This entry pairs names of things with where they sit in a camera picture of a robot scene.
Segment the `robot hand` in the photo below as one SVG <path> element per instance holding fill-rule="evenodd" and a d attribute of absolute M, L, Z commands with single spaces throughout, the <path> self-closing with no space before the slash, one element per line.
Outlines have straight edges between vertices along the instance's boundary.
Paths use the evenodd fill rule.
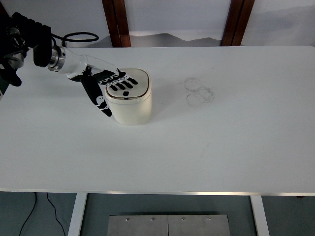
<path fill-rule="evenodd" d="M 106 103 L 100 86 L 114 91 L 132 89 L 138 82 L 116 66 L 88 55 L 77 55 L 67 48 L 61 47 L 63 65 L 59 73 L 70 80 L 83 85 L 91 102 L 107 116 L 112 112 Z"/>

